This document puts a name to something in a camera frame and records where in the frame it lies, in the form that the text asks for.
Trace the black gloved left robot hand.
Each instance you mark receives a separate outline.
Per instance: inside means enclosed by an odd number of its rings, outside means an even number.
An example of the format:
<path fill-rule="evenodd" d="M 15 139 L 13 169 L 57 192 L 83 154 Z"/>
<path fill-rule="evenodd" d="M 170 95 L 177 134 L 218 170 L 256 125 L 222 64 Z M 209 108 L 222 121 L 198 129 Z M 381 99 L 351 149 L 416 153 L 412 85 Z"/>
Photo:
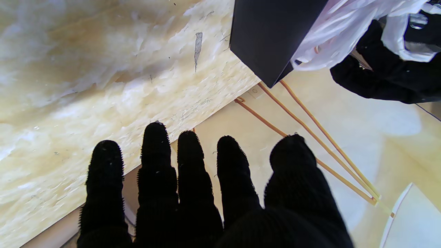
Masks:
<path fill-rule="evenodd" d="M 432 61 L 403 61 L 381 41 L 383 28 L 372 20 L 355 49 L 370 69 L 348 55 L 330 69 L 338 85 L 366 99 L 399 101 L 404 104 L 439 102 L 440 55 Z"/>

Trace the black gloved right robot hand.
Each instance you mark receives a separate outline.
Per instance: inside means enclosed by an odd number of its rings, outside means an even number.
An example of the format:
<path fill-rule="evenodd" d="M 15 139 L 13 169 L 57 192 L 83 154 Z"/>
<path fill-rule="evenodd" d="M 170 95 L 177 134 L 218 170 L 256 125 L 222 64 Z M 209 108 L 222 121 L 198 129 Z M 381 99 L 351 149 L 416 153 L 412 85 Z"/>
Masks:
<path fill-rule="evenodd" d="M 135 238 L 125 221 L 123 159 L 115 141 L 92 153 L 79 248 L 353 248 L 351 236 L 313 152 L 298 134 L 270 154 L 273 173 L 260 205 L 246 155 L 236 140 L 217 143 L 223 214 L 195 132 L 178 137 L 177 165 L 164 124 L 145 128 L 137 175 Z"/>

